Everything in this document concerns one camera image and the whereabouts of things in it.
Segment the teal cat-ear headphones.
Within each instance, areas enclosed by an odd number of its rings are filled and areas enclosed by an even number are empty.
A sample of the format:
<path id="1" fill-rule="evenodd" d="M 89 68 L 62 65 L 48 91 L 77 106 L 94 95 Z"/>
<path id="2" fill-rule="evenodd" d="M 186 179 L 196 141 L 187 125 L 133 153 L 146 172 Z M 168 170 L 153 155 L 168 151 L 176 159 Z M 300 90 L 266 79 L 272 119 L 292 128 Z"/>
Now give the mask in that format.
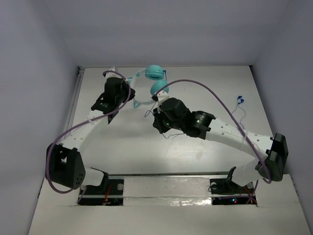
<path id="1" fill-rule="evenodd" d="M 168 84 L 166 70 L 159 65 L 150 65 L 127 78 L 131 88 L 135 90 L 133 108 L 154 103 L 152 96 Z"/>

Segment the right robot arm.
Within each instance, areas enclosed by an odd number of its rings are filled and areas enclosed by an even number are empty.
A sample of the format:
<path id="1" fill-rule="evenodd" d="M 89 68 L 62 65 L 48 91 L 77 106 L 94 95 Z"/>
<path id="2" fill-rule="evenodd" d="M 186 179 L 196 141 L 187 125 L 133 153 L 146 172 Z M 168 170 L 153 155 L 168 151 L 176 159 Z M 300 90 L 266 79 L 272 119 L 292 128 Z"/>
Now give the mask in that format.
<path id="1" fill-rule="evenodd" d="M 219 142 L 254 157 L 245 165 L 231 168 L 225 184 L 230 192 L 238 192 L 259 179 L 282 181 L 289 154 L 284 135 L 276 133 L 270 137 L 240 131 L 212 114 L 191 112 L 174 97 L 155 98 L 155 101 L 158 106 L 153 110 L 153 127 L 161 134 L 176 129 L 189 137 Z"/>

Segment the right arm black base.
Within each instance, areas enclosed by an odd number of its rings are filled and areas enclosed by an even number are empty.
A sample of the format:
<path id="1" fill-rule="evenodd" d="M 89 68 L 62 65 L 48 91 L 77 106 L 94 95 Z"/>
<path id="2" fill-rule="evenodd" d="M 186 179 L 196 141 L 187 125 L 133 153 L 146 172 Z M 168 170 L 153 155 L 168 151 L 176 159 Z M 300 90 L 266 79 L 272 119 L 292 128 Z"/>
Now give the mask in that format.
<path id="1" fill-rule="evenodd" d="M 210 180 L 208 192 L 212 195 L 212 205 L 257 205 L 252 182 L 239 186 L 232 181 L 235 169 L 231 168 L 226 178 Z"/>

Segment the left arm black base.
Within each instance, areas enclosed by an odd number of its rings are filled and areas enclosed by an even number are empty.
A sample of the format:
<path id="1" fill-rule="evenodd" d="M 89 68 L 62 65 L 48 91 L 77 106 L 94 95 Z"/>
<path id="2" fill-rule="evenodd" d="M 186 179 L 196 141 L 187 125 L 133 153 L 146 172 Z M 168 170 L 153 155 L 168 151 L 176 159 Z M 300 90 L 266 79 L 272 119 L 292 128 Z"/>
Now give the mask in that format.
<path id="1" fill-rule="evenodd" d="M 124 178 L 111 178 L 108 173 L 99 186 L 87 185 L 80 189 L 77 204 L 80 206 L 123 206 Z"/>

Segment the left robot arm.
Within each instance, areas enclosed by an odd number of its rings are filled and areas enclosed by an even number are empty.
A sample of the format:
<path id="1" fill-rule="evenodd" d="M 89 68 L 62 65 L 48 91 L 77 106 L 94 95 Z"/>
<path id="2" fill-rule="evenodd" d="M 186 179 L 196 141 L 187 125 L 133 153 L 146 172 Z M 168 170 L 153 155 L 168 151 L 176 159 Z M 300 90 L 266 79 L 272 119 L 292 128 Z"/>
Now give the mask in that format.
<path id="1" fill-rule="evenodd" d="M 98 193 L 104 193 L 109 187 L 107 174 L 101 170 L 86 167 L 83 153 L 96 134 L 113 120 L 118 111 L 134 98 L 135 91 L 127 79 L 107 78 L 104 92 L 91 106 L 85 121 L 61 134 L 47 149 L 46 179 L 51 188 L 60 194 L 64 190 L 56 189 L 54 184 L 68 188 L 68 192 L 80 187 L 92 186 Z"/>

